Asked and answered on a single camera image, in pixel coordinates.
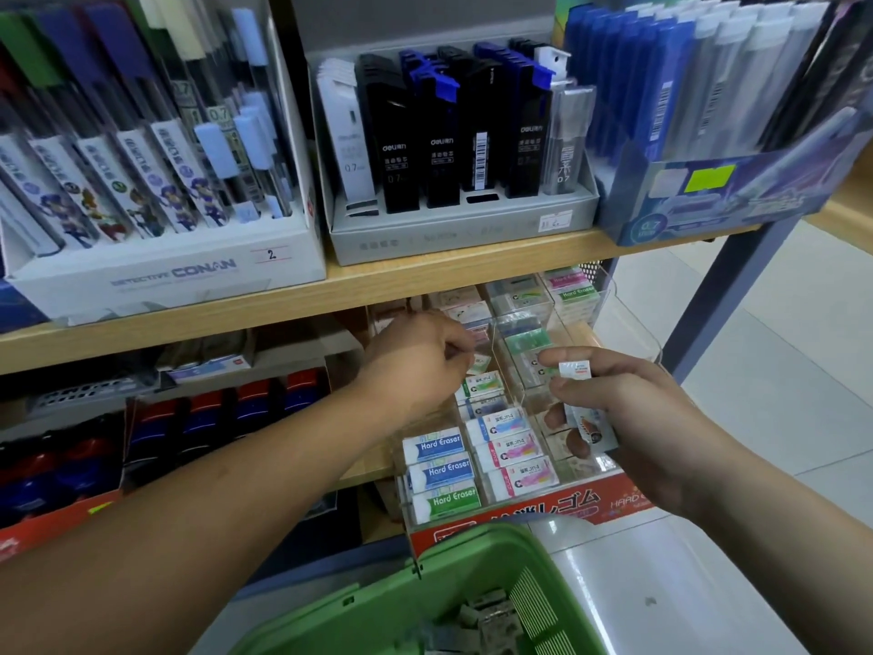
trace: neon yellow sticker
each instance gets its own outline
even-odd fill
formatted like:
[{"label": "neon yellow sticker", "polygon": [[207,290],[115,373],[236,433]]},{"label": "neon yellow sticker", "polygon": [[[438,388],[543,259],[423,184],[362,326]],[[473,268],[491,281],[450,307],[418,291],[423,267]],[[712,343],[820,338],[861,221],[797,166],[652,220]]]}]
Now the neon yellow sticker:
[{"label": "neon yellow sticker", "polygon": [[695,170],[692,173],[691,179],[688,180],[685,192],[696,193],[698,190],[721,188],[731,178],[736,168],[736,165],[724,165],[722,167],[710,167],[706,170]]},{"label": "neon yellow sticker", "polygon": [[112,506],[112,501],[107,501],[106,503],[101,503],[99,506],[93,506],[93,508],[88,508],[88,514],[98,513],[103,510],[106,506]]}]

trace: person's left hand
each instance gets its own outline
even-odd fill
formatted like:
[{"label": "person's left hand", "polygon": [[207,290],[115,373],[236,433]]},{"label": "person's left hand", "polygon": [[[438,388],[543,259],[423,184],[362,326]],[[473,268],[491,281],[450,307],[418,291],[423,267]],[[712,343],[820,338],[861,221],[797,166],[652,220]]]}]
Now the person's left hand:
[{"label": "person's left hand", "polygon": [[364,355],[355,385],[398,415],[396,427],[437,408],[473,363],[472,333],[441,312],[398,315]]}]

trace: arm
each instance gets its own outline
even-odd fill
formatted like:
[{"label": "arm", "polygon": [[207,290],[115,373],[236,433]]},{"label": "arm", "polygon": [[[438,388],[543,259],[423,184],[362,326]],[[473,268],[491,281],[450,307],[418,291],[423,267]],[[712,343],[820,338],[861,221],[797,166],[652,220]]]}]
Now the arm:
[{"label": "arm", "polygon": [[[552,380],[552,393],[606,410],[612,455],[642,492],[703,528],[811,652],[873,652],[873,530],[742,446],[659,366],[599,348],[540,354],[547,367],[584,359],[595,378]],[[561,405],[547,415],[563,420]]]},{"label": "arm", "polygon": [[4,652],[187,652],[361,453],[457,389],[472,346],[442,315],[398,318],[346,388],[0,565]]}]

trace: green shopping basket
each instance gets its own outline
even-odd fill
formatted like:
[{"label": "green shopping basket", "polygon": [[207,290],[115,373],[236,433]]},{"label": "green shopping basket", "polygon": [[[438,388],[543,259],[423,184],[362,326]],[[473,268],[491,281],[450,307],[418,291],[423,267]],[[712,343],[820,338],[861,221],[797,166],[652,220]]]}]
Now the green shopping basket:
[{"label": "green shopping basket", "polygon": [[525,628],[521,655],[605,655],[552,559],[524,528],[488,524],[435,545],[405,569],[353,584],[255,628],[231,655],[390,655],[422,623],[501,588]]}]

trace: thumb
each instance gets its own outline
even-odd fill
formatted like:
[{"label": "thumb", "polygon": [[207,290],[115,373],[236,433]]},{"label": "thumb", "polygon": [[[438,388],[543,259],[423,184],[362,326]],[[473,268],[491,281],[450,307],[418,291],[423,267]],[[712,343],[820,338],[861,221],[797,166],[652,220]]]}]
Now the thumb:
[{"label": "thumb", "polygon": [[602,408],[609,411],[614,406],[620,374],[605,377],[595,377],[581,382],[572,379],[556,377],[549,384],[552,395],[564,404],[573,407]]},{"label": "thumb", "polygon": [[452,379],[455,380],[457,378],[455,386],[459,386],[464,381],[464,377],[467,376],[467,370],[470,369],[472,364],[473,352],[456,353],[445,362],[445,366],[449,370]]}]

